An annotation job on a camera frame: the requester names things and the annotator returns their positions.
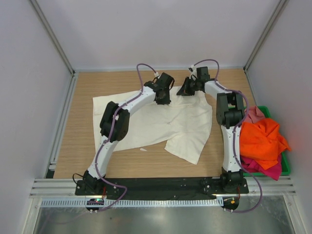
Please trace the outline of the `cream white t shirt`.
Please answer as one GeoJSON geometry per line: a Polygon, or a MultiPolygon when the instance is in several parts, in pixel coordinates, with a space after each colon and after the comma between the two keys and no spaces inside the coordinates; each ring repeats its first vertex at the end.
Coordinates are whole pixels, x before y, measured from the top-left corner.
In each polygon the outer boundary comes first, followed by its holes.
{"type": "Polygon", "coordinates": [[[145,105],[130,117],[129,131],[114,151],[157,144],[165,141],[165,150],[196,165],[212,128],[213,110],[203,92],[177,96],[170,91],[171,103],[145,105]]]}

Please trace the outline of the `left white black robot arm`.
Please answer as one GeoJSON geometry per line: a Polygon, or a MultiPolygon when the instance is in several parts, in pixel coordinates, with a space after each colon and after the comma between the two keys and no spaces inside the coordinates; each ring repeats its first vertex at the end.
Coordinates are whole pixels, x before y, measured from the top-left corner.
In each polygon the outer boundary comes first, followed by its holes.
{"type": "Polygon", "coordinates": [[[100,121],[100,143],[92,164],[84,172],[82,180],[76,182],[76,195],[99,195],[108,182],[104,181],[110,158],[117,144],[122,141],[129,130],[130,117],[147,104],[170,104],[170,90],[174,78],[162,73],[130,98],[115,103],[110,101],[100,121]]]}

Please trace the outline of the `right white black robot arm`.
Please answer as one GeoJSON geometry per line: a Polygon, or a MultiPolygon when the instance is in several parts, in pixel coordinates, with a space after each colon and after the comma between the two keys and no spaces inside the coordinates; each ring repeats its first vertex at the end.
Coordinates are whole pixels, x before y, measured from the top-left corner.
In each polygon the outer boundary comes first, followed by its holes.
{"type": "Polygon", "coordinates": [[[189,68],[178,96],[193,96],[197,91],[211,95],[216,100],[216,120],[223,136],[224,160],[219,185],[225,193],[235,193],[243,185],[243,169],[239,158],[239,137],[245,117],[243,96],[211,78],[208,67],[189,68]]]}

